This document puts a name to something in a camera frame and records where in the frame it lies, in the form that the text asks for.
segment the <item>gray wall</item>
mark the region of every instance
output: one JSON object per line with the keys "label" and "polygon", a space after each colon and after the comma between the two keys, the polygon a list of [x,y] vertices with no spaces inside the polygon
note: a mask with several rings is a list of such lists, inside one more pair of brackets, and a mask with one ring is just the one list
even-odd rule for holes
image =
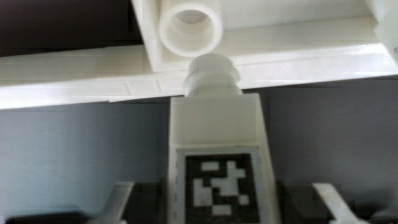
{"label": "gray wall", "polygon": [[0,111],[0,216],[98,213],[116,181],[161,178],[168,106]]}
{"label": "gray wall", "polygon": [[398,199],[398,80],[262,90],[278,179],[331,182],[358,212]]}

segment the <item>qr-like code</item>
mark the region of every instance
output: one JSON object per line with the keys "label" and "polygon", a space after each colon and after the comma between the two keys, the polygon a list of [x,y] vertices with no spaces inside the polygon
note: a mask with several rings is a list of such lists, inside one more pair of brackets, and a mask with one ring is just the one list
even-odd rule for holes
{"label": "qr-like code", "polygon": [[260,223],[251,154],[187,156],[185,223]]}

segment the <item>white cylindrical hole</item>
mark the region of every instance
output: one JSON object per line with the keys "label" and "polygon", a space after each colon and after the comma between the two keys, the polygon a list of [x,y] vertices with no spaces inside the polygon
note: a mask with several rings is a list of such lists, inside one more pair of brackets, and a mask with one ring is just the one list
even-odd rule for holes
{"label": "white cylindrical hole", "polygon": [[161,21],[161,39],[171,52],[198,57],[212,52],[223,37],[223,23],[212,9],[169,10]]}

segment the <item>dark background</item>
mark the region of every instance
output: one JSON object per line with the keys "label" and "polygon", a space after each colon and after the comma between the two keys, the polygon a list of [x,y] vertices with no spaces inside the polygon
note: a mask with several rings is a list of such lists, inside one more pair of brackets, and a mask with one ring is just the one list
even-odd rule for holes
{"label": "dark background", "polygon": [[0,56],[136,44],[130,0],[0,1]]}
{"label": "dark background", "polygon": [[[129,0],[2,0],[0,56],[143,44]],[[358,209],[398,197],[397,77],[249,90],[276,177],[331,182]],[[98,213],[116,181],[166,175],[169,98],[0,111],[0,217]]]}

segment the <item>circular hole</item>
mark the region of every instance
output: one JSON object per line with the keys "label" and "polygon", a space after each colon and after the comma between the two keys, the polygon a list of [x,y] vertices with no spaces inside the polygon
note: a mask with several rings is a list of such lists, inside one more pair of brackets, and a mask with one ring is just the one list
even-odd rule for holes
{"label": "circular hole", "polygon": [[176,18],[184,23],[194,24],[205,21],[207,15],[196,10],[187,10],[178,13]]}
{"label": "circular hole", "polygon": [[175,49],[178,49],[180,53],[185,52],[185,55],[187,52],[200,52],[208,48],[216,38],[216,24],[203,12],[185,10],[175,15],[168,36]]}

